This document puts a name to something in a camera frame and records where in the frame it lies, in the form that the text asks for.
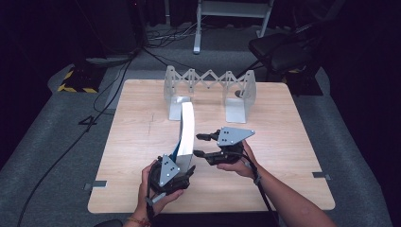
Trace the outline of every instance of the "black cable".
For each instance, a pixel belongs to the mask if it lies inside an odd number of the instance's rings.
[[[100,98],[101,95],[103,95],[104,92],[106,92],[110,87],[112,87],[112,85],[120,78],[121,75],[121,70],[125,67],[125,64],[120,68],[120,70],[118,70],[118,76],[97,96],[97,98],[94,101],[94,110],[101,113],[100,110],[97,109],[96,107],[96,102],[97,100]],[[114,115],[114,113],[104,113],[106,115]]]
[[[148,50],[146,50],[144,47],[142,48],[143,50],[145,50],[145,52],[147,52],[151,57],[155,58],[157,61],[161,62],[165,67],[168,67],[168,64],[166,64],[164,61],[161,61],[158,57],[156,57],[156,55],[150,53]]]
[[[80,6],[79,2],[78,2],[77,0],[75,0],[75,3],[76,3],[76,5],[78,6],[80,13],[81,13],[81,14],[83,15],[83,17],[85,18],[86,23],[87,23],[88,26],[91,28],[91,30],[92,30],[92,32],[94,33],[94,35],[97,37],[97,39],[100,41],[100,43],[101,43],[105,48],[107,48],[108,50],[112,51],[112,52],[115,53],[115,54],[125,54],[125,55],[127,55],[127,54],[131,54],[132,52],[135,51],[136,48],[133,49],[133,50],[130,51],[130,52],[120,52],[120,51],[115,50],[115,49],[109,47],[108,45],[106,45],[106,44],[103,42],[103,40],[102,40],[102,39],[98,36],[98,34],[96,33],[95,28],[92,26],[91,21],[90,21],[89,18],[86,16],[86,14],[85,14],[85,12],[83,11],[82,7]]]
[[[152,53],[150,53],[148,50],[146,50],[144,47],[143,47],[143,50],[144,50],[145,52],[147,52],[151,57],[153,57],[153,58],[155,58],[157,61],[161,62],[161,63],[162,63],[163,65],[165,65],[166,67],[168,67],[168,64],[165,63],[164,61],[160,60],[159,58],[165,59],[165,60],[167,60],[167,61],[176,62],[176,63],[178,63],[179,65],[182,65],[182,66],[187,67],[187,68],[193,68],[193,69],[195,69],[196,71],[198,71],[198,72],[200,72],[200,73],[203,73],[203,74],[205,73],[205,72],[203,72],[203,71],[201,71],[201,70],[199,70],[199,69],[196,69],[196,68],[194,68],[194,67],[191,67],[191,66],[189,66],[189,65],[186,65],[186,64],[183,64],[183,63],[179,63],[178,61],[174,61],[174,60],[168,59],[168,58],[163,57],[163,56],[160,56],[160,55],[152,54]]]
[[[130,62],[127,64],[125,70],[124,70],[124,74],[123,77],[121,79],[121,82],[117,88],[117,91],[120,89],[121,85],[122,85],[122,81],[124,81],[124,77],[127,73],[127,69],[128,66],[130,66],[131,62],[132,62],[133,58],[130,60]],[[104,112],[107,110],[107,108],[112,104],[112,102],[114,101],[115,97],[117,96],[117,93],[114,94],[113,98],[110,100],[110,102],[106,105],[106,107],[104,107],[104,109],[95,117],[95,119],[93,121],[90,121],[89,125],[87,126],[87,128],[80,134],[80,136],[74,141],[74,143],[60,156],[60,158],[44,173],[44,175],[42,176],[42,178],[36,183],[36,185],[34,186],[34,188],[32,189],[32,191],[30,192],[28,198],[26,199],[26,203],[24,204],[23,210],[21,211],[20,217],[18,219],[18,224],[17,226],[20,227],[23,217],[24,217],[24,213],[26,211],[26,208],[30,202],[30,200],[32,199],[33,195],[35,194],[36,190],[38,189],[39,185],[42,183],[42,181],[47,177],[47,175],[50,173],[50,171],[59,163],[59,161],[77,144],[77,142],[79,142],[79,140],[83,137],[83,135],[89,131],[89,129],[92,128],[92,126],[96,123],[96,121],[104,114]]]

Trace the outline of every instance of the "black chair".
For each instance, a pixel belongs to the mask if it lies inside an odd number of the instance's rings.
[[[299,89],[295,93],[299,94],[307,85],[305,83],[314,77],[313,72],[308,70],[319,65],[316,58],[319,43],[324,32],[333,23],[333,20],[314,22],[287,33],[275,33],[249,41],[248,47],[257,61],[238,75],[244,75],[259,63],[267,68],[266,81],[272,75],[279,76],[278,78],[283,80],[286,75],[296,73],[300,75],[298,79],[300,82],[297,86]]]

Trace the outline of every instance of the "gray metal bracket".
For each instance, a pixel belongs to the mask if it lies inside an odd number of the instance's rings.
[[[221,128],[220,134],[218,136],[218,145],[220,147],[234,145],[253,135],[253,130],[223,127]]]
[[[179,172],[180,168],[166,154],[164,154],[159,185],[164,186],[166,183],[171,181],[171,179],[173,179]]]

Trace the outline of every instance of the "forearm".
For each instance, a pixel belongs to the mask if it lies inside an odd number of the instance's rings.
[[[288,226],[336,226],[313,202],[258,166],[261,184],[277,212]]]
[[[136,209],[135,212],[128,218],[124,227],[145,227],[146,223],[149,223],[147,210]]]

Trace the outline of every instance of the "person's left hand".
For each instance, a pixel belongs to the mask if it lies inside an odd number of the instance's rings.
[[[148,190],[148,176],[150,174],[150,169],[151,166],[156,161],[153,161],[149,166],[146,166],[142,170],[142,182],[141,185],[139,185],[139,192],[138,192],[138,205],[136,206],[134,214],[138,214],[138,216],[143,216],[144,217],[139,217],[139,218],[145,218],[148,220],[148,215],[147,215],[147,202],[146,202],[146,196],[147,196],[147,190]],[[150,197],[154,195],[154,191],[150,189]],[[154,216],[157,216],[162,210],[165,208],[167,204],[170,202],[178,199],[181,195],[183,194],[183,190],[177,190],[174,193],[163,197],[161,200],[157,201],[156,203],[153,204],[153,210],[154,210]]]

